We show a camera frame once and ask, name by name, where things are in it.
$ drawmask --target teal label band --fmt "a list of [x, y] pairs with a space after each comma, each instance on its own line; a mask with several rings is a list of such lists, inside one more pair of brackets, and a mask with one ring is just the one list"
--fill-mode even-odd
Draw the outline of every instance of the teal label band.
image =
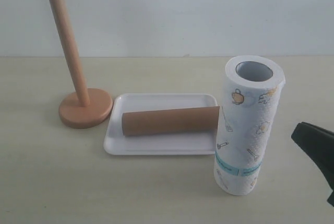
[[231, 175], [235, 175], [235, 176], [249, 176], [253, 173], [255, 173], [256, 170], [258, 170], [258, 168], [261, 166], [262, 161], [255, 167], [252, 168], [235, 168], [229, 164], [227, 164], [226, 162], [224, 162], [217, 154], [216, 152], [216, 160], [217, 160], [217, 164], [219, 165], [219, 167], [224, 170], [226, 173], [229, 173]]

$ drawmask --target white wall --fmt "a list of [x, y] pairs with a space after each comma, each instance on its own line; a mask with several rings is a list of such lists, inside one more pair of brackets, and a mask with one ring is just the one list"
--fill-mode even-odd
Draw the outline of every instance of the white wall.
[[[334, 0], [66, 0], [81, 56], [334, 54]], [[48, 0], [0, 0], [0, 56], [61, 56]]]

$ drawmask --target wooden paper towel holder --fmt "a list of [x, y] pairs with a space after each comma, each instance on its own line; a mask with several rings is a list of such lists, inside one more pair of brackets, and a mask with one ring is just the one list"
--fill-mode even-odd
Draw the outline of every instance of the wooden paper towel holder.
[[61, 121], [72, 128], [89, 128], [110, 114], [113, 100], [104, 90], [87, 88], [65, 0], [49, 0], [67, 66], [75, 87], [59, 106]]

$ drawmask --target paper towel sheet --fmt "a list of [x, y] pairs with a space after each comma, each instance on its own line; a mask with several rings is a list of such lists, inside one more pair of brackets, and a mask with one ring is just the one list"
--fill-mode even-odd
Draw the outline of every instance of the paper towel sheet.
[[226, 64], [214, 162], [226, 192], [254, 188], [284, 84], [283, 70], [269, 59], [244, 55]]

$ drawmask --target black object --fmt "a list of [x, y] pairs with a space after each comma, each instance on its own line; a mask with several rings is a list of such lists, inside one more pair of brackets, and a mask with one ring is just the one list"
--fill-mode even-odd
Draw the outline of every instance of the black object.
[[[298, 123], [291, 138], [319, 167], [334, 190], [334, 133], [302, 122]], [[327, 202], [334, 207], [334, 192]]]

